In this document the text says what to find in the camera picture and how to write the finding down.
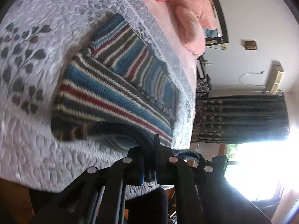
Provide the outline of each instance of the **red stripe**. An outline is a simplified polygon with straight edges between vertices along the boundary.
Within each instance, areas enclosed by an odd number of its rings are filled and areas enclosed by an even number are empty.
[[[103,44],[101,44],[99,48],[97,48],[97,49],[92,48],[91,49],[92,54],[96,55],[102,48],[104,48],[105,46],[107,46],[108,44],[110,44],[114,40],[116,40],[117,37],[119,37],[119,35],[122,34],[128,27],[129,27],[129,24],[126,24],[123,28],[121,28],[121,30],[117,34],[113,35],[110,40],[105,41]]]
[[[156,134],[159,134],[161,135],[162,137],[164,137],[165,139],[168,139],[168,140],[172,140],[168,135],[166,135],[164,132],[160,131],[160,130],[157,130],[156,128],[154,128],[153,126],[151,126],[149,123],[147,123],[146,121],[143,121],[141,119],[138,119],[137,117],[135,117],[134,115],[131,115],[131,114],[128,114],[127,112],[121,110],[121,109],[118,109],[116,107],[113,107],[112,105],[109,105],[105,102],[102,102],[100,100],[97,100],[89,95],[86,95],[85,93],[82,93],[80,91],[77,91],[75,90],[74,88],[72,88],[70,85],[64,85],[62,84],[61,87],[60,87],[60,90],[62,91],[65,91],[65,92],[68,92],[68,93],[71,93],[75,96],[77,96],[78,98],[81,98],[81,99],[84,99],[85,101],[88,101],[88,102],[91,102],[95,105],[98,105],[98,106],[101,106],[103,108],[106,108],[108,109],[109,111],[113,111],[113,112],[116,112],[120,115],[123,115],[131,120],[133,120],[134,122],[137,122],[137,123],[140,123],[141,125],[143,125],[144,127],[146,128],[149,128],[151,129],[152,131],[154,131]]]
[[[129,74],[128,78],[133,78],[133,76],[135,74],[135,71],[138,68],[138,65],[141,63],[141,61],[145,57],[146,53],[147,53],[147,49],[144,49],[142,55],[140,56],[140,58],[138,59],[138,61],[135,63],[132,70],[130,71],[130,74]]]

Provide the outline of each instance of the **dark curtain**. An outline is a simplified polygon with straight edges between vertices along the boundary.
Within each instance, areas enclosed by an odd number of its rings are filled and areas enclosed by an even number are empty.
[[[270,220],[280,203],[280,198],[273,198],[270,200],[252,201],[252,203],[259,208]]]
[[[249,95],[196,100],[192,143],[281,141],[288,135],[284,96]]]

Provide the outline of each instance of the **bed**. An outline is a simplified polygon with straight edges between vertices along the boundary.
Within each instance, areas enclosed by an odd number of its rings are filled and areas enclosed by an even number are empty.
[[[128,149],[94,139],[60,142],[51,132],[57,82],[72,56],[113,13],[120,13],[167,63],[180,90],[171,148],[188,149],[195,57],[176,36],[173,15],[155,0],[6,0],[0,24],[0,177],[59,192],[89,166],[105,168]],[[156,183],[127,188],[133,198]]]

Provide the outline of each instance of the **folded blanket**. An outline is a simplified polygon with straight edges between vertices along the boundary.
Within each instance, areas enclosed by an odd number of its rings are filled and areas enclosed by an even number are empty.
[[[84,125],[91,122],[126,123],[152,137],[159,134],[169,145],[177,99],[164,63],[116,14],[67,66],[54,102],[52,131],[61,140],[74,140],[85,137]]]
[[[95,32],[91,52],[97,61],[125,78],[175,119],[178,89],[168,75],[166,64],[149,52],[144,40],[120,14],[115,14]]]

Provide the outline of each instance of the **wooden floor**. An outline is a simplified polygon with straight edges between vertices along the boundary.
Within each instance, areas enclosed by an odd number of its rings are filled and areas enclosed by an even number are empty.
[[[174,188],[166,190],[168,199],[173,192]],[[0,178],[0,208],[1,205],[10,212],[17,224],[28,224],[33,217],[29,189]],[[128,219],[128,210],[125,210],[125,217]]]

